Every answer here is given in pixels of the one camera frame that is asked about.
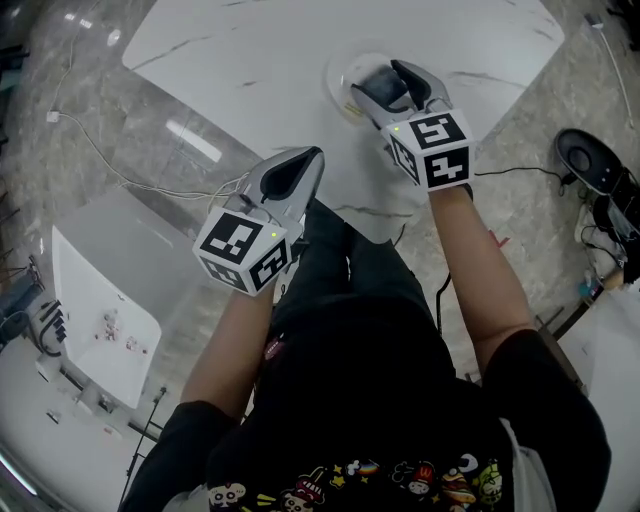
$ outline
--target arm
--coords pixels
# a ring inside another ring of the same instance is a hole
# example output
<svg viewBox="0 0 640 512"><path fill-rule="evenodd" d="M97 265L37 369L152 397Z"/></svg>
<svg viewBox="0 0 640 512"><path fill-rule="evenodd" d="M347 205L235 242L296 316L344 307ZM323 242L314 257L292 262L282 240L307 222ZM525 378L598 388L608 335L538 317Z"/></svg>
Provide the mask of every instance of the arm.
<svg viewBox="0 0 640 512"><path fill-rule="evenodd" d="M480 372L512 334L533 329L524 290L461 187L430 194L440 241Z"/></svg>
<svg viewBox="0 0 640 512"><path fill-rule="evenodd" d="M209 402L242 418L269 331L274 289L275 281L257 297L233 292L184 386L182 402Z"/></svg>

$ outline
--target cartoon print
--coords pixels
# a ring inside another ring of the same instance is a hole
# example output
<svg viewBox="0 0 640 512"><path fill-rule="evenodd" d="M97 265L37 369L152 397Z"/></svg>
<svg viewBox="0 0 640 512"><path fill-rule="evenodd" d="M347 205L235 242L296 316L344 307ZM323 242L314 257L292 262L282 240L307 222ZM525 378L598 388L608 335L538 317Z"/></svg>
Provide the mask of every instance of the cartoon print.
<svg viewBox="0 0 640 512"><path fill-rule="evenodd" d="M343 476L334 476L329 483L336 489L342 489L344 487L345 480Z"/></svg>
<svg viewBox="0 0 640 512"><path fill-rule="evenodd" d="M393 473L391 473L391 480L397 484L402 484L407 475L413 473L414 469L415 468L409 466L406 461L401 462L400 464L396 464L396 466L393 468Z"/></svg>
<svg viewBox="0 0 640 512"><path fill-rule="evenodd" d="M471 473L472 471L478 469L478 461L470 453L465 453L462 457L460 457L460 461L458 462L458 469L461 473Z"/></svg>
<svg viewBox="0 0 640 512"><path fill-rule="evenodd" d="M272 505L276 501L275 498L271 496L267 496L266 494L258 494L258 506L259 507L268 507Z"/></svg>
<svg viewBox="0 0 640 512"><path fill-rule="evenodd" d="M221 510L230 508L231 505L237 503L247 493L242 484L219 485L209 489L209 503L213 510Z"/></svg>
<svg viewBox="0 0 640 512"><path fill-rule="evenodd" d="M284 495L284 510L286 512L313 512L313 503L305 501L299 496L294 496L290 492Z"/></svg>
<svg viewBox="0 0 640 512"><path fill-rule="evenodd" d="M354 460L351 464L347 465L347 475L353 476L356 474L356 471L360 469L360 461Z"/></svg>
<svg viewBox="0 0 640 512"><path fill-rule="evenodd" d="M442 475L442 493L452 504L450 511L462 512L477 500L469 483L457 468L452 468L448 474Z"/></svg>
<svg viewBox="0 0 640 512"><path fill-rule="evenodd" d="M421 462L418 469L413 474L411 482L409 482L409 485L407 486L409 491L421 496L420 500L422 500L433 484L434 473L435 470L431 463Z"/></svg>
<svg viewBox="0 0 640 512"><path fill-rule="evenodd" d="M324 475L325 469L317 467L310 475L300 475L296 482L296 488L285 491L283 496L284 510L286 512L311 512L313 504L324 503L324 491L319 481Z"/></svg>
<svg viewBox="0 0 640 512"><path fill-rule="evenodd" d="M369 462L360 462L359 460L354 460L351 464L347 464L347 475L364 475L369 476L373 475L380 471L380 466L369 460Z"/></svg>
<svg viewBox="0 0 640 512"><path fill-rule="evenodd" d="M502 475L498 471L498 461L490 460L489 465L478 477L480 501L485 505L495 505L502 498Z"/></svg>

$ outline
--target white cable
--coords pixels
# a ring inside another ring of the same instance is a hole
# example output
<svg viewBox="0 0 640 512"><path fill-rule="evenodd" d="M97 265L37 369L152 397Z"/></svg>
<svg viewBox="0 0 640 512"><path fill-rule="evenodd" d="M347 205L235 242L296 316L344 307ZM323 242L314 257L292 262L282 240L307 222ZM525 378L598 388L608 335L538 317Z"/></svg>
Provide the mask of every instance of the white cable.
<svg viewBox="0 0 640 512"><path fill-rule="evenodd" d="M85 138L87 139L87 141L89 141L89 144L91 144L91 147L98 154L98 156L100 157L102 162L107 166L108 169L110 169L112 172L117 174L118 177L125 182L125 185L131 185L131 186L134 186L134 187L141 188L143 190L151 190L151 191L154 191L154 192L159 192L160 194L163 194L165 196L172 197L174 199L183 199L183 200L186 200L186 201L196 201L198 199L203 199L205 197L211 198L211 200L209 201L209 206L207 207L207 213L209 213L209 211L211 210L211 205L213 204L213 201L216 198L218 198L218 197L229 197L231 194L237 192L240 189L242 181L249 174L249 173L245 173L242 176L240 176L239 178L235 178L233 180L227 181L226 183L222 184L218 188L218 190L216 190L213 194L210 193L210 192L178 192L178 191L169 190L169 189L166 189L166 188L154 187L154 186L151 186L151 185L145 185L144 183L138 183L136 181L133 181L133 180L127 178L124 174L122 174L120 171L115 169L107 161L105 156L102 154L102 151L100 151L98 146L96 146L96 144L93 142L93 140L91 139L91 137L87 133L87 130L85 129L85 127L82 125L82 123L78 119L76 119L74 116L72 116L70 114L67 114L65 112L59 112L59 115L60 115L60 117L65 117L67 119L71 119L74 123L76 123L78 125L78 127L80 128L80 130L84 134ZM236 184L234 190L232 190L231 192L222 193L222 190L224 190L229 185L233 185L234 183Z"/></svg>
<svg viewBox="0 0 640 512"><path fill-rule="evenodd" d="M94 4L89 8L89 10L85 13L84 17L87 17L89 15L89 13L91 13L91 11L93 11L98 4L102 2L102 0L96 0L94 2ZM62 75L62 78L60 79L60 81L58 82L58 86L56 87L56 92L53 95L53 101L51 102L51 106L49 107L49 110L47 112L51 112L53 109L53 106L55 105L57 99L58 99L58 94L60 94L60 87L62 87L62 82L64 82L64 79L67 78L67 75L69 73L71 73L71 68L73 67L73 48L76 45L76 40L78 39L78 36L80 35L80 30L82 29L82 25L80 25L80 23L78 23L78 30L76 30L75 35L73 36L73 39L71 40L71 47L69 49L69 67L67 68L67 70L65 71L64 75Z"/></svg>
<svg viewBox="0 0 640 512"><path fill-rule="evenodd" d="M618 68L618 63L616 62L615 57L613 56L613 51L611 51L611 46L609 46L609 41L607 41L606 36L604 35L604 31L602 29L598 30L600 32L600 37L604 41L604 45L607 47L607 51L609 52L609 57L611 57L611 62L613 62L613 67L616 70L616 75L618 75L618 82L620 83L620 89L622 89L622 96L624 98L624 102L627 105L627 114L629 115L629 125L631 128L635 129L633 124L633 114L631 113L631 105L629 103L629 96L627 96L627 89L624 86L624 82L622 81L622 75L620 74L620 68Z"/></svg>
<svg viewBox="0 0 640 512"><path fill-rule="evenodd" d="M89 8L89 10L85 13L84 16L87 17L89 15L89 13L91 13L91 11L93 11L101 1L102 0L96 0L93 3L93 5ZM58 100L58 95L60 94L60 88L62 86L62 83L64 82L65 78L67 78L67 76L71 72L71 69L73 68L73 50L74 50L74 47L75 47L75 44L76 44L76 40L78 39L78 36L80 35L81 27L82 26L80 24L78 24L78 30L76 30L76 33L73 36L73 39L71 40L71 46L70 46L70 49L69 49L69 67L65 71L64 75L62 75L62 78L60 79L60 82L58 82L55 94L53 96L53 101L51 102L51 106L49 107L49 110L47 111L47 113L53 112L53 107L55 106L55 103ZM175 191L175 190L169 190L169 189L165 189L165 188L161 188L161 187L153 187L153 186L150 186L150 185L145 185L143 183L138 183L138 182L130 180L129 178L124 176L121 172L116 170L107 161L105 156L102 154L102 151L100 151L98 146L96 146L96 144L93 142L93 140L89 136L89 133L87 133L87 130L85 129L85 127L82 125L82 123L78 119L76 119L71 114L67 114L67 113L64 113L64 112L58 112L58 115L60 117L65 117L67 119L71 119L74 123L76 123L78 125L78 127L80 128L80 130L82 130L82 133L84 134L86 139L89 141L89 144L91 144L91 147L93 147L93 149L98 154L98 156L103 161L103 163L107 166L107 168L110 169L115 174L117 174L120 177L120 179L122 179L125 182L121 186L131 185L133 187L138 187L138 188L141 188L143 190L151 190L151 191L154 191L154 192L159 192L160 194L163 194L165 196L168 196L168 197L171 197L171 198L174 198L174 199L181 199L181 200L185 200L185 201L197 201L199 199L203 199L205 197L208 197L208 198L211 198L211 200L209 201L209 205L207 206L207 213L209 213L211 211L211 205L213 204L213 202L214 202L214 200L216 198L218 198L218 197L229 197L231 194L237 192L240 189L242 181L249 174L249 173L245 173L242 176L240 176L239 178L235 178L233 180L227 181L226 183L222 184L218 188L218 190L216 190L215 193L213 193L213 194L211 194L210 192L178 192L178 191ZM233 185L234 183L236 184L234 190L232 190L231 192L225 192L225 193L222 192L226 187L228 187L229 185Z"/></svg>

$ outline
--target black t-shirt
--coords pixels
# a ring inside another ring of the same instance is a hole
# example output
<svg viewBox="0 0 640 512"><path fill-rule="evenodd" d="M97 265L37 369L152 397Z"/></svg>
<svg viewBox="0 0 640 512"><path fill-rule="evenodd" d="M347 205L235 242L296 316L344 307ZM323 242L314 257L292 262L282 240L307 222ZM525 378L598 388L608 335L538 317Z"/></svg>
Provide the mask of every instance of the black t-shirt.
<svg viewBox="0 0 640 512"><path fill-rule="evenodd" d="M161 511L203 483L211 510L513 510L500 418L539 454L558 510L597 507L602 424L535 331L498 348L482 387L456 378L433 324L402 301L346 301L274 334L246 421L180 405L123 511Z"/></svg>

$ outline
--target black wire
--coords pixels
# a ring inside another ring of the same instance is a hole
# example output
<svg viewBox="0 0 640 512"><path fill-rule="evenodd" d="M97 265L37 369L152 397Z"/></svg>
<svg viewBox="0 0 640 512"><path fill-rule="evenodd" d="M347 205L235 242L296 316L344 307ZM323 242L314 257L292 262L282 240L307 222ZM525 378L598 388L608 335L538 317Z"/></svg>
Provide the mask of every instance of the black wire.
<svg viewBox="0 0 640 512"><path fill-rule="evenodd" d="M440 314L440 296L447 289L450 282L451 282L451 273L447 274L447 280L442 285L442 288L440 288L436 292L436 322L437 322L438 332L440 333L440 336L442 336L442 317Z"/></svg>
<svg viewBox="0 0 640 512"><path fill-rule="evenodd" d="M147 430L149 429L149 424L151 423L151 420L153 419L153 415L155 414L156 409L158 408L158 404L160 403L160 399L164 396L164 394L166 392L167 392L167 388L165 388L164 386L161 387L160 388L160 393L153 400L153 403L154 403L153 410L151 411L151 414L149 415L149 419L147 420L147 424L144 426L144 430L142 431L142 434L140 435L140 440L138 441L138 446L136 446L136 451L133 454L133 459L131 460L131 465L129 466L129 470L127 471L127 481L124 484L124 489L122 489L122 496L120 496L120 503L118 504L118 510L120 510L120 507L122 506L122 502L124 501L124 497L127 494L127 487L129 487L129 481L131 480L131 475L133 474L133 466L135 465L136 459L138 458L138 456L141 456L138 453L138 450L140 450L140 446L142 445L142 441L145 438Z"/></svg>
<svg viewBox="0 0 640 512"><path fill-rule="evenodd" d="M593 228L594 230L595 229L600 229L600 228L598 228L598 226L585 226L585 227L583 227L582 231L580 231L580 241L584 244L585 247L589 247L590 249L596 249L596 250L599 250L599 251L606 252L609 256L611 256L611 259L613 259L614 263L616 264L616 267L619 267L620 263L618 261L618 258L616 258L613 255L613 253L611 251L609 251L609 249L605 249L604 247L600 247L598 245L592 244L591 242L587 242L584 239L584 231L586 229L589 229L589 228Z"/></svg>
<svg viewBox="0 0 640 512"><path fill-rule="evenodd" d="M491 172L481 172L476 173L476 176L497 176L498 174L507 174L511 171L540 171L544 174L548 174L549 176L555 176L558 178L560 182L560 188L558 189L558 195L560 197L564 196L564 183L562 183L562 176L557 172L548 171L547 169L543 169L542 167L510 167L509 169L505 169L503 171L491 171Z"/></svg>
<svg viewBox="0 0 640 512"><path fill-rule="evenodd" d="M400 236L393 244L394 247L400 243L400 240L402 240L402 235L404 235L404 228L405 228L405 224L402 225L402 229L400 230Z"/></svg>

